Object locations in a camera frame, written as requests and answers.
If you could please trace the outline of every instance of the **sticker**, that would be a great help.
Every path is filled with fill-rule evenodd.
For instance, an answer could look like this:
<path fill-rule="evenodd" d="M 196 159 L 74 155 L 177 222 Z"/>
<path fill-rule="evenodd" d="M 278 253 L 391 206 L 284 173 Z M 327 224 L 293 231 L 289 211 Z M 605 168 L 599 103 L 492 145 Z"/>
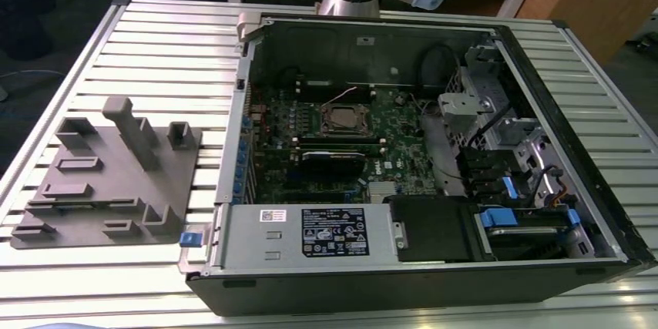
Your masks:
<path fill-rule="evenodd" d="M 285 210 L 260 210 L 261 223 L 284 223 Z"/>
<path fill-rule="evenodd" d="M 306 257 L 368 256 L 363 208 L 302 209 L 301 252 Z"/>
<path fill-rule="evenodd" d="M 372 36 L 361 36 L 356 38 L 357 46 L 372 46 L 373 45 L 373 37 Z"/>

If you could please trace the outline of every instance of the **motherboard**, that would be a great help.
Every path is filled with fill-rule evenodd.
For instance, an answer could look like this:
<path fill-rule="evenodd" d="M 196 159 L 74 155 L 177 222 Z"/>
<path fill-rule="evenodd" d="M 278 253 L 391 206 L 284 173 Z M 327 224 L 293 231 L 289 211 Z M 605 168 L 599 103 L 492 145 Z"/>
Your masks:
<path fill-rule="evenodd" d="M 435 103 L 387 87 L 344 89 L 324 103 L 302 100 L 317 99 L 252 91 L 256 203 L 380 203 L 392 194 L 436 194 L 419 122 Z"/>

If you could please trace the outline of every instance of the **white cable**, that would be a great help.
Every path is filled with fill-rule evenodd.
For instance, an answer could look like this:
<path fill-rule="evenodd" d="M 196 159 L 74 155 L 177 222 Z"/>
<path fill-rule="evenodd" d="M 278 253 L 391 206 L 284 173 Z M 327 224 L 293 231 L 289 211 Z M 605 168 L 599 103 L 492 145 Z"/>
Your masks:
<path fill-rule="evenodd" d="M 336 96 L 333 99 L 331 99 L 331 100 L 329 100 L 325 104 L 323 104 L 323 105 L 320 106 L 320 108 L 321 108 L 321 107 L 324 107 L 325 105 L 328 105 L 328 104 L 329 104 L 333 100 L 336 100 L 336 99 L 337 99 L 337 98 L 340 98 L 341 96 L 344 96 L 344 95 L 345 95 L 345 94 L 347 94 L 351 90 L 356 89 L 356 87 L 357 87 L 357 86 L 352 86 L 348 90 L 345 90 L 345 91 L 344 91 L 344 92 L 341 92 L 340 94 L 337 94 L 337 96 Z"/>
<path fill-rule="evenodd" d="M 4 79 L 5 77 L 18 75 L 21 73 L 50 73 L 52 75 L 58 75 L 61 77 L 65 77 L 65 74 L 57 71 L 50 71 L 49 69 L 26 69 L 24 71 L 16 71 L 16 72 L 9 72 L 5 73 L 4 75 L 0 76 L 0 79 Z"/>
<path fill-rule="evenodd" d="M 412 93 L 409 93 L 411 100 L 413 101 L 415 106 L 420 109 L 420 112 L 423 111 L 423 107 L 419 105 L 419 101 L 415 100 L 415 96 Z"/>

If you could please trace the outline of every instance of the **cable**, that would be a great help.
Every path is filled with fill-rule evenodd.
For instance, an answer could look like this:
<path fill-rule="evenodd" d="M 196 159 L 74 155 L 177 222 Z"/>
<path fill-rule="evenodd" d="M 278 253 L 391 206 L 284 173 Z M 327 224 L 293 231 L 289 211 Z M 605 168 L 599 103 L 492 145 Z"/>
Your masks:
<path fill-rule="evenodd" d="M 440 166 L 437 166 L 435 163 L 433 163 L 433 159 L 429 157 L 429 163 L 432 164 L 432 166 L 443 173 L 443 175 L 456 179 L 456 180 L 461 180 L 463 181 L 463 177 L 459 177 L 456 175 L 452 175 L 451 173 L 448 173 L 445 170 L 443 170 L 440 168 Z"/>
<path fill-rule="evenodd" d="M 45 74 L 50 74 L 50 75 L 57 75 L 60 77 L 65 77 L 65 74 L 62 74 L 61 72 L 57 72 L 57 71 L 50 71 L 49 69 L 26 69 L 24 71 L 16 71 L 16 72 L 5 73 L 4 75 L 0 76 L 0 79 L 4 79 L 5 77 L 13 76 L 13 75 L 20 75 L 22 73 L 45 73 Z M 0 86 L 0 102 L 4 102 L 8 97 L 9 97 L 9 93 Z"/>
<path fill-rule="evenodd" d="M 57 72 L 57 71 L 50 71 L 49 69 L 26 69 L 24 71 L 16 71 L 16 72 L 9 72 L 9 73 L 5 73 L 4 75 L 0 76 L 0 79 L 4 79 L 5 77 L 9 77 L 9 76 L 13 76 L 13 75 L 18 75 L 21 73 L 49 73 L 52 75 L 58 75 L 61 77 L 65 77 L 65 74 L 62 74 L 61 72 Z"/>
<path fill-rule="evenodd" d="M 420 112 L 423 112 L 423 107 L 419 105 L 419 101 L 415 100 L 413 93 L 409 93 L 411 100 L 413 101 L 415 106 L 420 109 Z"/>
<path fill-rule="evenodd" d="M 532 190 L 529 192 L 529 196 L 527 197 L 527 205 L 525 207 L 527 208 L 531 208 L 532 206 L 532 203 L 535 202 L 535 196 L 536 196 L 536 192 L 539 191 L 539 185 L 541 185 L 541 179 L 543 179 L 543 175 L 545 175 L 545 173 L 551 170 L 551 169 L 556 169 L 556 166 L 555 165 L 547 165 L 540 171 L 539 171 L 539 178 L 536 179 L 536 183 L 535 183 L 535 186 L 532 186 Z"/>
<path fill-rule="evenodd" d="M 459 61 L 459 55 L 456 54 L 456 51 L 445 43 L 435 42 L 420 52 L 420 55 L 416 58 L 416 63 L 415 63 L 415 65 L 416 65 L 415 80 L 416 81 L 415 81 L 415 85 L 417 88 L 423 87 L 423 62 L 427 59 L 427 56 L 433 49 L 445 49 L 449 52 L 449 54 L 452 55 L 452 58 L 453 58 L 453 63 L 455 63 L 455 71 L 453 71 L 452 76 L 460 77 L 461 62 Z"/>
<path fill-rule="evenodd" d="M 561 180 L 559 180 L 559 178 L 560 178 L 559 176 L 555 176 L 555 181 L 557 182 L 557 185 L 561 188 L 560 188 L 559 193 L 556 194 L 556 196 L 551 200 L 551 203 L 549 203 L 551 207 L 555 207 L 557 205 L 559 200 L 563 198 L 563 196 L 565 195 L 565 192 L 568 191 L 568 186 L 565 186 L 565 184 L 561 182 Z"/>
<path fill-rule="evenodd" d="M 336 96 L 333 99 L 331 99 L 331 100 L 329 100 L 325 104 L 323 104 L 323 105 L 320 106 L 320 108 L 321 108 L 321 107 L 324 107 L 325 105 L 328 105 L 328 104 L 329 104 L 333 100 L 336 100 L 336 99 L 337 99 L 337 98 L 340 98 L 341 96 L 344 96 L 344 95 L 345 95 L 345 94 L 347 94 L 351 90 L 356 89 L 356 87 L 357 87 L 357 86 L 352 86 L 348 90 L 345 90 L 345 91 L 344 91 L 344 92 L 341 92 L 340 94 L 337 94 L 337 96 Z"/>
<path fill-rule="evenodd" d="M 491 117 L 489 121 L 484 124 L 484 126 L 480 127 L 477 131 L 475 131 L 475 134 L 472 134 L 471 139 L 468 139 L 465 143 L 465 147 L 469 147 L 472 145 L 475 139 L 485 133 L 485 130 L 488 130 L 491 126 L 503 118 L 504 114 L 508 112 L 511 108 L 512 108 L 512 103 L 508 102 L 504 105 L 504 107 L 493 114 L 493 117 Z"/>

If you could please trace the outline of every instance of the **metal bracket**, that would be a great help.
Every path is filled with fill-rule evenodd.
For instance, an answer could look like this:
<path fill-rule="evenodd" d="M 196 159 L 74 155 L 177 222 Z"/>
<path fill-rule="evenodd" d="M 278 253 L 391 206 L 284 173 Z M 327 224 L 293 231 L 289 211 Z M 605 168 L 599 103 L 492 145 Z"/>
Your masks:
<path fill-rule="evenodd" d="M 254 32 L 261 24 L 261 13 L 260 12 L 242 12 L 237 16 L 237 39 L 241 42 L 246 41 L 246 35 Z"/>

